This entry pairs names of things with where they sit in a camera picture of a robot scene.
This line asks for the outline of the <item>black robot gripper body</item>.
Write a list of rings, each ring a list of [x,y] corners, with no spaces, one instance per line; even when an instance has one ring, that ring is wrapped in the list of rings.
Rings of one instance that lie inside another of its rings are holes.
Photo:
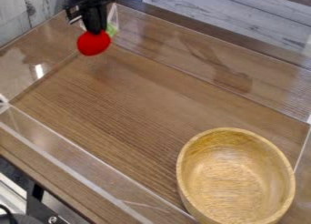
[[[82,20],[82,11],[96,5],[108,5],[114,0],[66,0],[64,4],[64,11],[66,15],[66,21],[69,24],[77,20]]]

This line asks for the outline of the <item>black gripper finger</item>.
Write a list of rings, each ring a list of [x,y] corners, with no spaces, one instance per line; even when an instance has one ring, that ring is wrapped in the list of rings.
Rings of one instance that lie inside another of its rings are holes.
[[[96,5],[86,8],[81,14],[85,29],[97,35],[106,29],[106,6]]]

